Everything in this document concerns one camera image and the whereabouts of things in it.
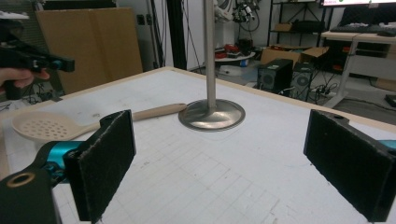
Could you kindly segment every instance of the metal rack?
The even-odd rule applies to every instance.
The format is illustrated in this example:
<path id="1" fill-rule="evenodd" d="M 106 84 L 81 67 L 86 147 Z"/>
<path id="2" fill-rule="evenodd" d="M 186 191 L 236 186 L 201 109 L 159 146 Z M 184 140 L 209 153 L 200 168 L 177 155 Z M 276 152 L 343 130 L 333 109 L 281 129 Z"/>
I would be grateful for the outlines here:
<path id="1" fill-rule="evenodd" d="M 317 32 L 317 33 L 312 33 L 312 32 L 296 32 L 296 31 L 285 31 L 285 32 L 281 32 L 281 31 L 275 31 L 272 29 L 272 14 L 273 14 L 273 9 L 274 9 L 274 5 L 280 5 L 280 10 L 279 10 L 279 18 L 278 18 L 278 22 L 281 23 L 283 22 L 283 9 L 285 5 L 302 5 L 302 7 L 295 13 L 293 14 L 288 20 L 287 22 L 291 22 L 294 18 L 296 18 L 298 15 L 303 14 L 303 20 L 305 20 L 307 14 L 311 14 L 317 21 L 325 21 L 326 20 L 326 13 L 327 13 L 327 8 L 323 8 L 322 12 L 321 12 L 321 18 L 319 19 L 315 13 L 311 10 L 311 8 L 309 7 L 310 4 L 316 4 L 316 2 L 279 2 L 279 3 L 274 3 L 274 0 L 271 0 L 271 6 L 270 6 L 270 17 L 269 17 L 269 26 L 268 26 L 268 38 L 267 38 L 267 46 L 270 45 L 270 40 L 271 40 L 271 33 L 276 33 L 276 43 L 279 43 L 279 35 L 280 34 L 299 34 L 300 35 L 300 45 L 301 45 L 301 40 L 302 40 L 302 36 L 303 35 L 317 35 L 317 47 L 319 46 L 320 43 L 320 35 L 322 32 Z M 333 13 L 333 9 L 331 8 L 330 10 L 330 15 L 327 19 L 326 26 L 325 26 L 325 30 L 328 31 L 330 29 L 330 23 L 332 21 L 332 13 Z"/>

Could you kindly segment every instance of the slotted spatula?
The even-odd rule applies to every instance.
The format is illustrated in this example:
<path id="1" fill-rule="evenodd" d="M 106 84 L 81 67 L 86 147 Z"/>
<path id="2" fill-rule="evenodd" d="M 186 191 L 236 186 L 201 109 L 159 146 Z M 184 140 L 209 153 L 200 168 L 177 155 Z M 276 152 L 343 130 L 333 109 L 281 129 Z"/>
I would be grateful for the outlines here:
<path id="1" fill-rule="evenodd" d="M 173 114 L 185 109 L 185 104 L 164 105 L 135 112 L 132 120 L 149 119 Z M 99 122 L 80 126 L 72 119 L 49 112 L 34 111 L 20 114 L 12 120 L 12 127 L 21 136 L 35 142 L 66 141 L 100 128 Z"/>

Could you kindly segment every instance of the cardboard sheet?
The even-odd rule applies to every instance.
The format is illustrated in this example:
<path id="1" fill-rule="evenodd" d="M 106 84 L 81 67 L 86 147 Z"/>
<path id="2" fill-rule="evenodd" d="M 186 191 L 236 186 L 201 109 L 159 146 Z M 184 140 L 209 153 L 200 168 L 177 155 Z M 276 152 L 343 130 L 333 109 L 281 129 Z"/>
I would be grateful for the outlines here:
<path id="1" fill-rule="evenodd" d="M 66 94 L 143 72 L 130 8 L 37 11 L 49 51 L 76 61 L 59 76 Z"/>

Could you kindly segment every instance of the round metal plate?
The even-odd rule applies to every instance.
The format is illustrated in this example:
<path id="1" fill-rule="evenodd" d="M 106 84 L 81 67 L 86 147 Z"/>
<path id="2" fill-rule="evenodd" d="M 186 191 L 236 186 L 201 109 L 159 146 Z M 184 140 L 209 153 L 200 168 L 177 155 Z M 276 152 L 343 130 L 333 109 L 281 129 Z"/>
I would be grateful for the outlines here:
<path id="1" fill-rule="evenodd" d="M 216 107 L 208 108 L 207 100 L 192 102 L 178 113 L 186 127 L 203 132 L 218 132 L 240 124 L 246 112 L 242 106 L 227 100 L 216 100 Z"/>

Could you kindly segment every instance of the finger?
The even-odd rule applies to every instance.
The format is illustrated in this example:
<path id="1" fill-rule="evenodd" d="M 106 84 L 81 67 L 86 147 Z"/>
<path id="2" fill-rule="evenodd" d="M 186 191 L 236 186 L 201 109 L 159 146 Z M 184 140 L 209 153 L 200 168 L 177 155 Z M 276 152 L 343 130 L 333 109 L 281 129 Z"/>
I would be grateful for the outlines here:
<path id="1" fill-rule="evenodd" d="M 43 68 L 43 69 L 41 69 L 40 73 L 35 73 L 35 77 L 38 77 L 40 79 L 49 79 L 50 78 L 50 74 L 47 73 L 45 68 Z"/>
<path id="2" fill-rule="evenodd" d="M 23 88 L 25 86 L 30 85 L 33 82 L 34 79 L 35 79 L 35 77 L 30 76 L 30 77 L 28 77 L 26 79 L 15 80 L 14 81 L 14 86 L 16 86 L 18 88 Z"/>
<path id="3" fill-rule="evenodd" d="M 31 77 L 32 73 L 27 69 L 0 68 L 0 85 L 6 80 L 18 80 Z"/>

